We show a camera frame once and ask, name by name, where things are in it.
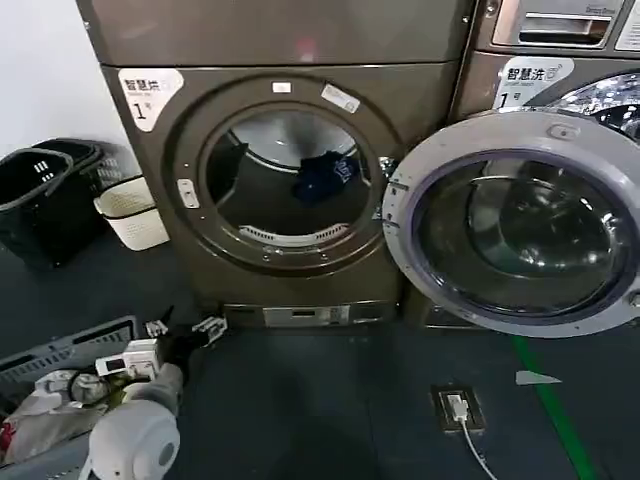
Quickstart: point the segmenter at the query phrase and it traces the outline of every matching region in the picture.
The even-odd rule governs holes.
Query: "power cord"
[[[491,480],[498,480],[489,467],[487,466],[487,462],[480,456],[478,450],[476,450],[475,445],[471,441],[471,436],[469,435],[469,429],[467,428],[467,420],[469,419],[469,403],[466,400],[463,400],[460,395],[447,395],[447,400],[451,405],[451,409],[453,410],[453,419],[456,422],[460,423],[462,427],[462,432],[464,433],[464,438],[467,441],[467,445],[469,445],[469,449],[476,461],[480,464],[482,469],[485,471],[487,476]]]

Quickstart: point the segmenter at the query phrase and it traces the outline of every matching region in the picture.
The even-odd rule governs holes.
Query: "label sticker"
[[[514,57],[500,73],[493,108],[521,107],[554,83],[568,77],[570,58]]]
[[[123,68],[118,72],[131,116],[143,132],[150,132],[164,107],[184,85],[173,68]]]
[[[326,101],[339,106],[349,113],[356,113],[356,110],[358,110],[358,107],[360,106],[360,100],[328,83],[322,90],[321,96]]]
[[[177,183],[178,192],[184,206],[187,208],[200,208],[200,200],[198,200],[193,182],[188,178],[180,178]]]
[[[271,91],[273,93],[291,93],[291,82],[272,82]]]
[[[640,0],[635,1],[633,10],[629,12],[616,42],[616,50],[640,51]]]

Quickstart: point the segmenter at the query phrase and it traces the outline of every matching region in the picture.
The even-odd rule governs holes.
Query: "floor outlet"
[[[440,427],[445,432],[457,432],[462,430],[459,422],[453,419],[453,410],[447,400],[449,395],[460,395],[462,400],[466,400],[469,406],[469,417],[467,428],[469,430],[483,430],[485,427],[484,418],[480,411],[478,399],[471,387],[459,385],[432,386],[431,396],[436,410],[436,415],[440,421]]]

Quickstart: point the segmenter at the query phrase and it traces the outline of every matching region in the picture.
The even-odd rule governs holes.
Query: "white laundry basket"
[[[131,250],[146,250],[169,240],[142,176],[112,185],[93,203]]]

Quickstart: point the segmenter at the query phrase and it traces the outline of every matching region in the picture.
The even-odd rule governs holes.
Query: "open washer door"
[[[404,274],[455,315],[530,337],[640,315],[640,146],[548,108],[483,114],[400,164],[384,233]]]

